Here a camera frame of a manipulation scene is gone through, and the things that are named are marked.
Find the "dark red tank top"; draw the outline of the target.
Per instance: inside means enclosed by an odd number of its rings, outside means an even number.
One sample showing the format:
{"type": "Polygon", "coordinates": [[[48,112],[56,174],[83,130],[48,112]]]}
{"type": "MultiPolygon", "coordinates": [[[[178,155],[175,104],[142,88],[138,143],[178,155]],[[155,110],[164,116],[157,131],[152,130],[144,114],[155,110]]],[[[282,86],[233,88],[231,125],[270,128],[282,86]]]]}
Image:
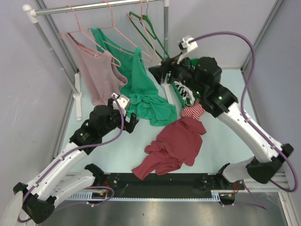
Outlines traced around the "dark red tank top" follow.
{"type": "Polygon", "coordinates": [[[183,164],[193,166],[204,134],[206,129],[203,123],[189,117],[167,125],[156,140],[146,146],[144,152],[147,156],[132,169],[132,173],[144,180],[153,171],[160,176],[180,169],[183,164]]]}

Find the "pink wire hanger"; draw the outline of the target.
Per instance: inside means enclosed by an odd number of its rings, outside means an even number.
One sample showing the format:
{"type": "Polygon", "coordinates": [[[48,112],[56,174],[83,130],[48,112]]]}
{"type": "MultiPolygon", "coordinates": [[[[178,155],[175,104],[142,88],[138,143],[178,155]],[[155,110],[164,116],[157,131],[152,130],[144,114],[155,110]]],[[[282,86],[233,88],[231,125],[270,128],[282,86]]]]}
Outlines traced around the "pink wire hanger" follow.
{"type": "Polygon", "coordinates": [[[130,11],[127,17],[135,29],[138,39],[141,41],[151,59],[159,65],[165,57],[168,56],[168,51],[164,47],[162,41],[158,37],[154,25],[148,17],[148,0],[139,0],[140,13],[130,11]]]}

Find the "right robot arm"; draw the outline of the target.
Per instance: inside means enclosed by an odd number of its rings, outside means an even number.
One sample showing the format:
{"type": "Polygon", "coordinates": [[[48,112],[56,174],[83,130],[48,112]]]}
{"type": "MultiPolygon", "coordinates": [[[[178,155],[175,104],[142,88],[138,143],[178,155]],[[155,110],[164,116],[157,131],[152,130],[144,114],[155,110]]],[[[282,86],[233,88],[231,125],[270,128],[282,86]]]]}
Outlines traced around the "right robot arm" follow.
{"type": "Polygon", "coordinates": [[[252,178],[268,183],[293,152],[290,144],[281,144],[267,134],[239,106],[238,98],[220,84],[222,69],[212,57],[201,57],[196,66],[188,58],[167,58],[160,65],[149,68],[158,84],[180,82],[199,95],[206,112],[232,129],[253,152],[254,156],[239,163],[227,163],[217,177],[217,184],[228,189],[235,181],[252,178]]]}

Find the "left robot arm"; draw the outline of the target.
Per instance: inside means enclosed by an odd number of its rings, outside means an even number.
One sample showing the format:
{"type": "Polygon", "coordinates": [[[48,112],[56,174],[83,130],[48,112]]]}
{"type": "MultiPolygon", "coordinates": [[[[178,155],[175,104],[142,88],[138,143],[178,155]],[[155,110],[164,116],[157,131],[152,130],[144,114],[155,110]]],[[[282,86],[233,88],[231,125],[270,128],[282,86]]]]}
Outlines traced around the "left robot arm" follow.
{"type": "Polygon", "coordinates": [[[15,194],[22,194],[22,205],[19,213],[26,213],[27,219],[21,219],[17,214],[18,223],[33,220],[42,223],[55,209],[73,194],[82,189],[104,189],[104,172],[91,163],[80,173],[68,180],[63,180],[70,169],[92,151],[105,144],[115,141],[115,136],[107,142],[103,137],[116,128],[120,132],[133,132],[138,119],[135,113],[126,121],[127,112],[123,107],[114,106],[113,101],[108,105],[98,105],[90,113],[89,118],[77,129],[69,143],[61,153],[33,180],[24,184],[19,182],[13,188],[15,194]]]}

